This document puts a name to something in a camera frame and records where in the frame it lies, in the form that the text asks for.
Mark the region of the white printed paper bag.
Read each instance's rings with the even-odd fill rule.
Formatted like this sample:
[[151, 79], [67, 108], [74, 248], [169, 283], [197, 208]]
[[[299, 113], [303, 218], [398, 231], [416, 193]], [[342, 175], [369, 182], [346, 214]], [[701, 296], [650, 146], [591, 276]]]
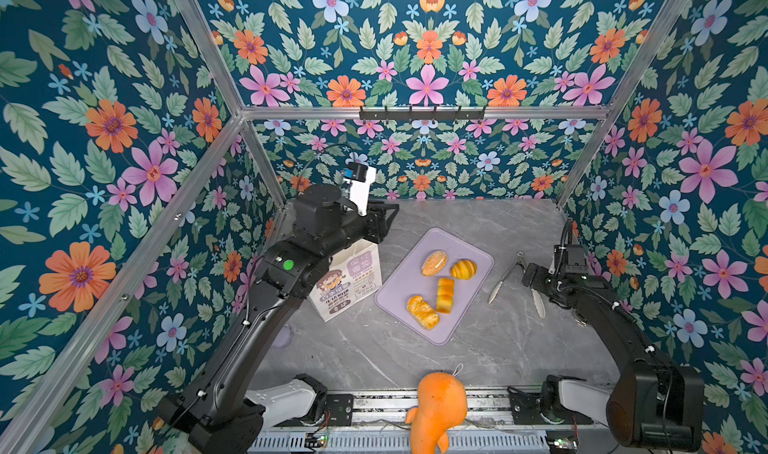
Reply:
[[315, 283], [309, 300], [321, 319], [329, 322], [382, 285], [378, 245], [359, 240], [333, 257], [329, 271]]

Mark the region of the striped round fake bread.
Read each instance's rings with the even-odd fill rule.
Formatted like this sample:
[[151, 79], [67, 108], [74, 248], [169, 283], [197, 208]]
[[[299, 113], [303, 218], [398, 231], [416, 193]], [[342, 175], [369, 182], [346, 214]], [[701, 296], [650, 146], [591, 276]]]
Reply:
[[456, 280], [470, 280], [477, 272], [477, 264], [469, 259], [457, 261], [450, 269], [450, 275]]

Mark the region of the sesame oval fake bread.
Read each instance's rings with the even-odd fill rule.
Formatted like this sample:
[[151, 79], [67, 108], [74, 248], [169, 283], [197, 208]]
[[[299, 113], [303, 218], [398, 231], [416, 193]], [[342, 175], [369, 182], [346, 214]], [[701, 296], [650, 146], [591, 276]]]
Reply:
[[448, 254], [445, 251], [433, 251], [424, 260], [421, 267], [421, 274], [425, 277], [436, 276], [447, 265], [447, 262]]

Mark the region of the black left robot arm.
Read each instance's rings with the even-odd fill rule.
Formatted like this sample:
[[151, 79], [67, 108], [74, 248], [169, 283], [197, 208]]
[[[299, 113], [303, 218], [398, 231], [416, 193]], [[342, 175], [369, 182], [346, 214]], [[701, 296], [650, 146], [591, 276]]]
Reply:
[[340, 188], [313, 185], [299, 195], [292, 232], [273, 244], [248, 282], [245, 306], [197, 376], [165, 397], [158, 415], [186, 435], [192, 453], [245, 453], [264, 429], [320, 420], [327, 389], [302, 374], [265, 390], [249, 385], [279, 331], [330, 271], [333, 257], [360, 240], [379, 244], [398, 204], [352, 201]]

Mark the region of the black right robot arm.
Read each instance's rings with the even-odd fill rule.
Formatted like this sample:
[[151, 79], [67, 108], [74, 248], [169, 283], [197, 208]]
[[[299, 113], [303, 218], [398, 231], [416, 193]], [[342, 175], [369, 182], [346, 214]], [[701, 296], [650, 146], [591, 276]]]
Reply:
[[619, 370], [610, 391], [550, 375], [539, 409], [550, 421], [579, 413], [609, 428], [621, 446], [695, 452], [703, 440], [704, 381], [657, 349], [604, 278], [590, 274], [584, 249], [564, 225], [551, 267], [528, 264], [522, 283], [594, 329]]

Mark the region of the segmented loaf fake bread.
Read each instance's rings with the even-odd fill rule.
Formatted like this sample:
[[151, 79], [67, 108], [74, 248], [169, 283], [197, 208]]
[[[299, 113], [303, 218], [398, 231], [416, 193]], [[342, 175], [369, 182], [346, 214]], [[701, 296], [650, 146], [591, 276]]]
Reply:
[[454, 306], [455, 283], [451, 278], [438, 280], [436, 311], [440, 314], [450, 314]]

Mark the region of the twisted glazed fake bread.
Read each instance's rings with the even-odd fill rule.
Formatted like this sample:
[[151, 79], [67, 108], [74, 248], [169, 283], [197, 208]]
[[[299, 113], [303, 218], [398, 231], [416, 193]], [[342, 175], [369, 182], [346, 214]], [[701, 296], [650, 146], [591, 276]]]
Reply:
[[411, 297], [406, 304], [406, 309], [414, 320], [427, 331], [434, 329], [440, 322], [439, 314], [422, 296]]

